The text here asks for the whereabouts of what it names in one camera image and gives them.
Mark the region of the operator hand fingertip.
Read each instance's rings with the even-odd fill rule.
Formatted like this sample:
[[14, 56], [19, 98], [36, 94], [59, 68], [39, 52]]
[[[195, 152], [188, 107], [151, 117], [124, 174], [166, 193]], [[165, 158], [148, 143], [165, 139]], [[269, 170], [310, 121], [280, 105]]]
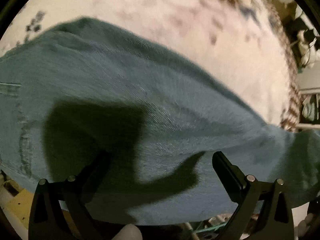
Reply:
[[124, 226], [112, 240], [142, 240], [142, 234], [139, 228], [133, 224]]

